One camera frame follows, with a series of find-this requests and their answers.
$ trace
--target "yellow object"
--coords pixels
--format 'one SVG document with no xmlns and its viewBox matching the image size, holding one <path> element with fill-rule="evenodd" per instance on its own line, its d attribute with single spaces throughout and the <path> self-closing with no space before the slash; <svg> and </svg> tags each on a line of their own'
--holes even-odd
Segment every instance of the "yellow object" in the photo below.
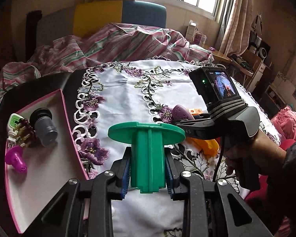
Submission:
<svg viewBox="0 0 296 237">
<path fill-rule="evenodd" d="M 193 145 L 197 145 L 200 148 L 200 150 L 203 150 L 206 159 L 209 159 L 210 157 L 215 157 L 219 150 L 219 144 L 215 139 L 200 140 L 187 137 L 185 140 L 189 143 L 192 143 Z"/>
<path fill-rule="evenodd" d="M 123 1 L 95 1 L 78 4 L 74 12 L 73 34 L 85 37 L 109 23 L 122 22 Z"/>
</svg>

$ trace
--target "silver bolt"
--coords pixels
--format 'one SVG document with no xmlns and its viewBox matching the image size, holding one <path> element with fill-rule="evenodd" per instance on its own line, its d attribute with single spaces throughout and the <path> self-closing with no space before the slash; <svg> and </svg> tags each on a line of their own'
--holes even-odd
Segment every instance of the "silver bolt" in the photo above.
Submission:
<svg viewBox="0 0 296 237">
<path fill-rule="evenodd" d="M 192 176 L 192 173 L 190 171 L 183 171 L 181 174 L 184 177 L 190 177 L 190 176 Z"/>
<path fill-rule="evenodd" d="M 222 185 L 222 186 L 225 186 L 227 184 L 227 181 L 225 179 L 219 179 L 218 184 Z"/>
<path fill-rule="evenodd" d="M 112 175 L 114 175 L 114 172 L 113 172 L 112 170 L 106 170 L 106 171 L 104 172 L 104 175 L 105 175 L 105 176 L 112 176 Z"/>
<path fill-rule="evenodd" d="M 78 182 L 78 179 L 77 179 L 77 178 L 71 178 L 71 179 L 68 181 L 68 183 L 69 183 L 70 185 L 75 185 L 75 184 L 77 184 L 77 182 Z"/>
</svg>

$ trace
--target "wooden desk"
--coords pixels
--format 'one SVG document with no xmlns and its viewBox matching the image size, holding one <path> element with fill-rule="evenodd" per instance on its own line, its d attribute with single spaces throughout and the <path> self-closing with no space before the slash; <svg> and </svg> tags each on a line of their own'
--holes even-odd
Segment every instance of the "wooden desk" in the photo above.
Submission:
<svg viewBox="0 0 296 237">
<path fill-rule="evenodd" d="M 215 61 L 224 61 L 224 62 L 227 62 L 227 63 L 232 62 L 231 59 L 228 58 L 226 55 L 224 55 L 222 52 L 217 51 L 217 50 L 216 51 L 210 50 L 209 45 L 207 45 L 207 44 L 205 44 L 203 48 L 210 51 L 210 52 L 212 52 Z"/>
</svg>

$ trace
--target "magenta plastic toy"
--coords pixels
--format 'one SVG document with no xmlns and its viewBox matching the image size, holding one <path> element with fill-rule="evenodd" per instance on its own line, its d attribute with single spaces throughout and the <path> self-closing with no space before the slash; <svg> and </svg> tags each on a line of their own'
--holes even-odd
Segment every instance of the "magenta plastic toy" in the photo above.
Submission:
<svg viewBox="0 0 296 237">
<path fill-rule="evenodd" d="M 7 151 L 4 160 L 8 165 L 12 165 L 16 172 L 26 174 L 27 166 L 22 158 L 22 154 L 23 148 L 19 145 L 16 145 Z"/>
</svg>

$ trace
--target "purple soap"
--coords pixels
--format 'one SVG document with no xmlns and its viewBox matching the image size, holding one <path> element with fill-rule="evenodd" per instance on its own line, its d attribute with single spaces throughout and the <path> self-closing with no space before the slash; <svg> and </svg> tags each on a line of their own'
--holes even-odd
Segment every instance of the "purple soap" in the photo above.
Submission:
<svg viewBox="0 0 296 237">
<path fill-rule="evenodd" d="M 177 119 L 187 119 L 187 120 L 194 120 L 192 114 L 180 104 L 176 105 L 172 110 L 172 118 L 175 120 Z"/>
</svg>

